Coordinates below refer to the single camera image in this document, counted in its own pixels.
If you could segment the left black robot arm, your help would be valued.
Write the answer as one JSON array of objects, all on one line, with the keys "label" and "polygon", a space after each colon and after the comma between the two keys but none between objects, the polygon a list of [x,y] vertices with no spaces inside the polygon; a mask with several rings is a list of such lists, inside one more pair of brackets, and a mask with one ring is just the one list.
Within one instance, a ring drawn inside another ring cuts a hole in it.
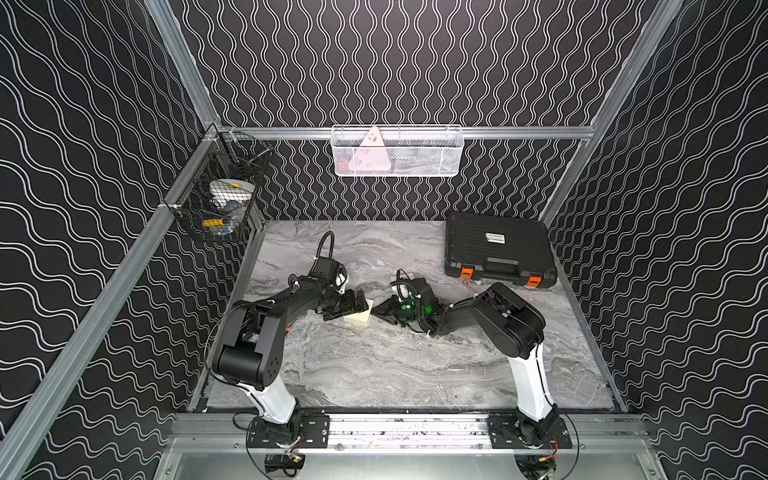
[{"label": "left black robot arm", "polygon": [[239,301],[223,319],[212,351],[212,372],[248,394],[262,418],[286,425],[297,400],[280,378],[285,338],[290,324],[312,310],[325,321],[370,309],[361,290],[345,290],[332,280],[289,278],[289,286],[265,299]]}]

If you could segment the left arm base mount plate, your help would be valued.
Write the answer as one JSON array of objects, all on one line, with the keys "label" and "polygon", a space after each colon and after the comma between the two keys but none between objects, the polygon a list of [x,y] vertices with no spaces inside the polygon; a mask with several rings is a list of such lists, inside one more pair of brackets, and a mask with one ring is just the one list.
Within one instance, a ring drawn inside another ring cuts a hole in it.
[{"label": "left arm base mount plate", "polygon": [[330,417],[302,415],[292,417],[286,424],[268,422],[256,417],[246,430],[248,449],[324,449],[328,445]]}]

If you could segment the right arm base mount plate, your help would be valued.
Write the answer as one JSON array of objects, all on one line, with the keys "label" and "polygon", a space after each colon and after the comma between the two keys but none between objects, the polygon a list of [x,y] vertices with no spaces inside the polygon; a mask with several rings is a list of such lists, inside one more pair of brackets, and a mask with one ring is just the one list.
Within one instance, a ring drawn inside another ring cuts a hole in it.
[{"label": "right arm base mount plate", "polygon": [[522,414],[490,415],[486,421],[493,449],[571,449],[573,441],[564,419],[552,411],[534,421]]}]

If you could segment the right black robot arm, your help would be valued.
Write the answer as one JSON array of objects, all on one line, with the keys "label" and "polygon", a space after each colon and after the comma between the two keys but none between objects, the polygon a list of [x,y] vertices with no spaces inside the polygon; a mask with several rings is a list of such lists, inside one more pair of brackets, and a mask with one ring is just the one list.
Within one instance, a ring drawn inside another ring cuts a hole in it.
[{"label": "right black robot arm", "polygon": [[391,287],[394,294],[373,307],[373,316],[432,337],[480,327],[510,364],[522,419],[545,423],[557,417],[543,367],[546,320],[532,304],[500,282],[445,304],[422,278],[396,280]]}]

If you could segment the cream drawer jewelry box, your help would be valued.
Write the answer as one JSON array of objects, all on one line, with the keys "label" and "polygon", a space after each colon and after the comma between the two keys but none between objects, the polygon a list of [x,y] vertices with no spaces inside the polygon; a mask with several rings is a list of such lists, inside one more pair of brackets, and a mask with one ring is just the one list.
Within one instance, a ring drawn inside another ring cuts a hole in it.
[{"label": "cream drawer jewelry box", "polygon": [[342,319],[350,324],[357,325],[357,326],[364,326],[367,327],[370,324],[371,319],[371,311],[374,305],[373,300],[367,300],[367,307],[364,311],[357,312],[350,315],[345,315],[342,317]]}]

